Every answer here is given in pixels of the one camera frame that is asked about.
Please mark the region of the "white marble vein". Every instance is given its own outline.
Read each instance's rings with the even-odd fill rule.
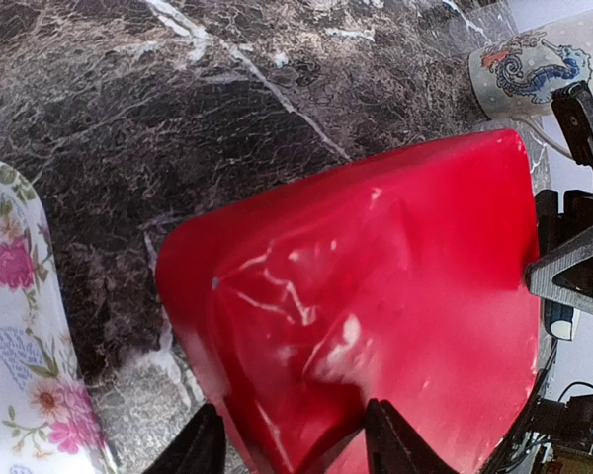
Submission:
[[[273,84],[268,78],[261,72],[261,70],[246,56],[242,49],[236,45],[231,44],[224,39],[217,39],[213,35],[207,32],[205,27],[197,22],[190,20],[185,14],[180,12],[171,4],[164,0],[144,0],[156,17],[162,22],[163,25],[170,28],[176,35],[185,38],[191,38],[195,51],[190,54],[190,60],[197,62],[206,53],[206,50],[211,46],[215,40],[219,41],[219,44],[228,52],[228,54],[238,62],[240,62],[250,73],[252,73],[259,81],[268,89],[273,95],[279,100],[284,106],[286,111],[292,114],[297,114],[301,117],[320,137],[321,141],[330,149],[335,151],[345,162],[351,162],[349,154],[335,141],[333,141],[323,131],[316,121],[310,116],[298,111],[292,104],[290,99],[281,92],[279,87]]]
[[[444,5],[452,8],[455,12],[457,12],[462,17],[462,19],[466,23],[466,28],[468,30],[473,30],[473,31],[479,33],[480,35],[482,35],[485,38],[486,43],[491,42],[490,38],[488,38],[487,35],[485,34],[485,30],[482,27],[480,27],[479,25],[477,25],[476,23],[469,20],[466,17],[466,15],[464,15],[464,12],[462,12],[462,9],[459,8],[459,5],[457,5],[457,3],[455,3],[455,0],[442,0],[442,2],[444,3]]]
[[[147,261],[149,263],[149,269],[155,276],[156,261],[158,254],[147,233],[144,233],[144,243],[145,251],[147,252]],[[148,353],[141,354],[140,356],[137,356],[133,362],[137,365],[151,364],[161,368],[178,389],[178,393],[180,394],[182,403],[190,409],[191,399],[189,398],[189,394],[187,393],[187,390],[183,383],[182,371],[180,370],[180,367],[176,363],[176,360],[174,359],[173,354],[171,352],[171,348],[174,342],[173,328],[171,327],[171,322],[169,321],[169,317],[167,316],[165,309],[162,308],[161,312],[163,324],[160,333],[160,338],[158,341],[160,349],[158,349],[158,351],[150,351]]]
[[[374,42],[374,35],[376,34],[375,30],[362,30],[362,31],[349,31],[349,30],[340,30],[338,28],[326,28],[325,34],[329,37],[341,37],[341,38],[349,38],[349,39],[364,39]]]

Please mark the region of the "white cable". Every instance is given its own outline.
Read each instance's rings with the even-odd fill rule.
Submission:
[[[533,120],[531,120],[529,117],[512,116],[512,117],[510,117],[510,119],[512,119],[514,121],[519,121],[521,123],[524,123],[525,125],[528,125],[536,133],[537,136],[539,136],[540,138],[542,138],[545,141],[545,143],[547,145],[549,145],[551,148],[553,148],[558,153],[566,156],[569,160],[574,161],[569,150],[567,150],[562,145],[560,145],[559,143],[557,143],[556,141],[551,139],[551,137],[543,131],[541,126],[538,125]]]

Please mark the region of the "red object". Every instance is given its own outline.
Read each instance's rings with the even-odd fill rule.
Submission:
[[[536,225],[518,134],[470,135],[187,222],[157,282],[250,467],[302,473],[377,397],[472,473],[534,386],[540,301],[523,275]],[[364,438],[329,472],[366,474]]]
[[[481,66],[490,67],[495,62],[500,62],[510,55],[510,50],[507,47],[503,47],[500,51],[494,54],[483,54],[481,56]]]

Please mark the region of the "ceramic mug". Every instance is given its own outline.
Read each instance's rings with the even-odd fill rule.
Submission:
[[[0,163],[0,474],[117,472],[79,376],[42,204]]]
[[[468,66],[491,119],[552,114],[554,90],[583,80],[593,91],[593,10],[479,49]]]

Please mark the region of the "floral plate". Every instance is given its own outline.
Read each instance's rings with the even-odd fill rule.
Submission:
[[[110,474],[79,376],[45,215],[0,163],[0,474]]]

